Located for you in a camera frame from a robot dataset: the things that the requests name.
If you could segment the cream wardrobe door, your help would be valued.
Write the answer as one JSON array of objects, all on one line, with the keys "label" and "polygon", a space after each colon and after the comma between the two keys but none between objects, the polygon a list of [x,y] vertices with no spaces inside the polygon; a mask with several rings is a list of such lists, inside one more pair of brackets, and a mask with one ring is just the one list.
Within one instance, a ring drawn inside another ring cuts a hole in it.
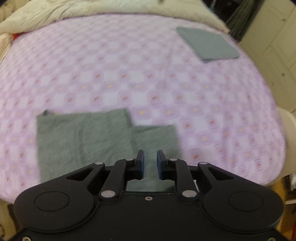
[{"label": "cream wardrobe door", "polygon": [[295,112],[295,19],[292,1],[264,1],[240,42],[278,106],[291,113]]}]

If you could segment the cream duvet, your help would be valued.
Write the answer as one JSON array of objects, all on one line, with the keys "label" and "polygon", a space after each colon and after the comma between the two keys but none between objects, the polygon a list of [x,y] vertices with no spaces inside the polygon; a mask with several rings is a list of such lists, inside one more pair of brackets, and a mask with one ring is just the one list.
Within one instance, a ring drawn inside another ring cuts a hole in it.
[{"label": "cream duvet", "polygon": [[29,1],[1,23],[1,33],[17,34],[55,21],[98,14],[152,14],[204,23],[228,33],[203,1]]}]

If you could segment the folded grey cloth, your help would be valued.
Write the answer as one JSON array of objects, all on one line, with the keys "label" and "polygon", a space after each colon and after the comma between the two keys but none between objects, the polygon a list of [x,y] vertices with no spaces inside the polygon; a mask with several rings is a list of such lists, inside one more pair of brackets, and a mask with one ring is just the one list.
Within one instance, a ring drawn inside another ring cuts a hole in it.
[{"label": "folded grey cloth", "polygon": [[240,56],[220,34],[201,29],[176,28],[178,34],[204,63],[220,59],[235,59]]}]

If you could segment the grey speckled pants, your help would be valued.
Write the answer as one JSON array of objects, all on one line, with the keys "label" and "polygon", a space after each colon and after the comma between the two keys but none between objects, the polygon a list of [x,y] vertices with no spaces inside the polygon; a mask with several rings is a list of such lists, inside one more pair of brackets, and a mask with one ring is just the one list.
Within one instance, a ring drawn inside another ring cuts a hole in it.
[{"label": "grey speckled pants", "polygon": [[144,150],[144,178],[129,181],[128,191],[171,191],[172,181],[161,181],[156,155],[181,158],[174,126],[136,126],[126,109],[105,113],[54,114],[36,118],[37,159],[41,182],[46,182],[97,161],[106,166],[134,158]]}]

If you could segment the pink checkered bed sheet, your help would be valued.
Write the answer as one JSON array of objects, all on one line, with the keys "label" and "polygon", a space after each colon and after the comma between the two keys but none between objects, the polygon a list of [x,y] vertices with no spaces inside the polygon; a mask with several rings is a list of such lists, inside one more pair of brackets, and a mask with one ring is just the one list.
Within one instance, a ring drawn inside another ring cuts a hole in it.
[{"label": "pink checkered bed sheet", "polygon": [[1,199],[39,183],[36,116],[126,108],[137,126],[173,125],[184,159],[261,185],[285,162],[264,79],[240,51],[202,62],[177,33],[206,25],[152,15],[95,15],[22,34],[1,62]]}]

